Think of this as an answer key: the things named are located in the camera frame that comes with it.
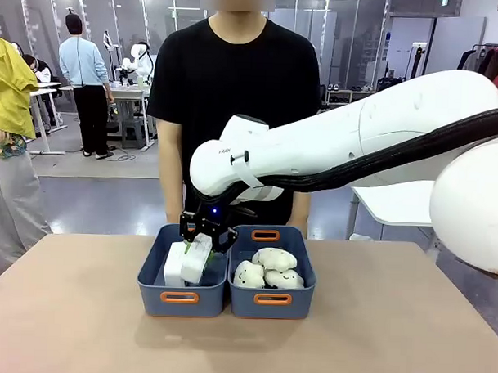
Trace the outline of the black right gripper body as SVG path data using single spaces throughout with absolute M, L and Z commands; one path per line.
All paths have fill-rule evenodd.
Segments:
M 230 210 L 220 204 L 207 204 L 201 200 L 191 201 L 190 225 L 198 229 L 226 230 L 230 224 Z

